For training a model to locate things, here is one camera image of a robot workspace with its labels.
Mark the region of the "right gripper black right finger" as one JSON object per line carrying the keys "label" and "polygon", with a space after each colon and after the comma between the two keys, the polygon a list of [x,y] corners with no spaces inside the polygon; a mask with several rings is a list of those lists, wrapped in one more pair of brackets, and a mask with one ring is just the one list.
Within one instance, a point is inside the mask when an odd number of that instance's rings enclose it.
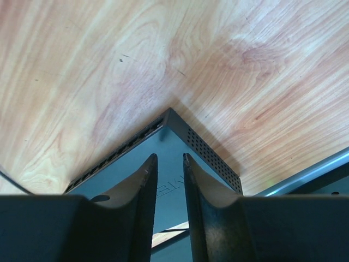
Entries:
{"label": "right gripper black right finger", "polygon": [[348,261],[348,197],[243,196],[183,156],[193,261]]}

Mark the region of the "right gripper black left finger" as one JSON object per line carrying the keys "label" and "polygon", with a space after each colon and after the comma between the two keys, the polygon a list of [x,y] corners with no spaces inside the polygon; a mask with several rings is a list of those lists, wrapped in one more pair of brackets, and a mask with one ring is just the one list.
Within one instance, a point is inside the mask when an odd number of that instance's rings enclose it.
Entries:
{"label": "right gripper black left finger", "polygon": [[92,199],[1,196],[1,261],[150,261],[158,183],[152,154]]}

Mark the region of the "black network switch box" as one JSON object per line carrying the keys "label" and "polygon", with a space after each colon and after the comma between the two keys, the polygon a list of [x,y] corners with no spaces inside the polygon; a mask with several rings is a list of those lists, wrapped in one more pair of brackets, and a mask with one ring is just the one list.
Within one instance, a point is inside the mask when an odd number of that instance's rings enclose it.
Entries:
{"label": "black network switch box", "polygon": [[173,109],[168,109],[98,164],[73,179],[65,193],[91,199],[120,183],[154,153],[158,156],[154,233],[188,220],[183,171],[185,153],[226,187],[237,194],[243,192],[238,175]]}

